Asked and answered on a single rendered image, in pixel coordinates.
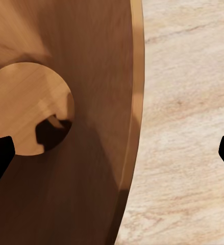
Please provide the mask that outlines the trash can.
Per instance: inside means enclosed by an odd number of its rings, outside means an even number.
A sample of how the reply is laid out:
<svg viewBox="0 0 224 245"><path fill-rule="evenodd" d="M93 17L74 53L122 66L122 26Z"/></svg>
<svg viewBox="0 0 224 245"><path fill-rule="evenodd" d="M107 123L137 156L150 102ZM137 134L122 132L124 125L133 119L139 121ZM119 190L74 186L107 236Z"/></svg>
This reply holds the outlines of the trash can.
<svg viewBox="0 0 224 245"><path fill-rule="evenodd" d="M0 245L114 245L143 116L142 0L0 0Z"/></svg>

